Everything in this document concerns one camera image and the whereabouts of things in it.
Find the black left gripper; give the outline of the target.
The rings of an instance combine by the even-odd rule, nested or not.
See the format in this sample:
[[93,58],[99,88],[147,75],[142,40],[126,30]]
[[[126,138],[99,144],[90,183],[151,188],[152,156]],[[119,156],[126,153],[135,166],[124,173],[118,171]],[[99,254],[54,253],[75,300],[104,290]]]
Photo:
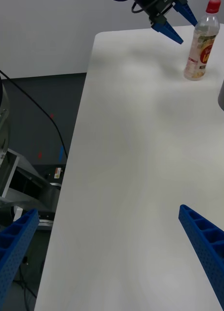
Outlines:
[[141,9],[148,15],[151,27],[178,44],[183,39],[168,23],[165,15],[172,9],[182,15],[191,25],[196,26],[197,20],[188,5],[187,0],[141,0]]

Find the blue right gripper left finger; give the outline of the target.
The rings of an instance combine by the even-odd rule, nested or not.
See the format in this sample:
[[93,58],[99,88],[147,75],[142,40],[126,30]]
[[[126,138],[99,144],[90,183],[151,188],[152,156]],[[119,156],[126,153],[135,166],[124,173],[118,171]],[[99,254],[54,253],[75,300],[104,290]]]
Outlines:
[[38,225],[32,209],[0,233],[0,310]]

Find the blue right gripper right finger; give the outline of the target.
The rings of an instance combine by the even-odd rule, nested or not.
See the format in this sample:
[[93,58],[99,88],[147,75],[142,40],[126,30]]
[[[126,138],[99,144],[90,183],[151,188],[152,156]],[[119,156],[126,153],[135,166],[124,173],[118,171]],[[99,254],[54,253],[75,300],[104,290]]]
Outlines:
[[186,205],[178,219],[224,310],[224,231]]

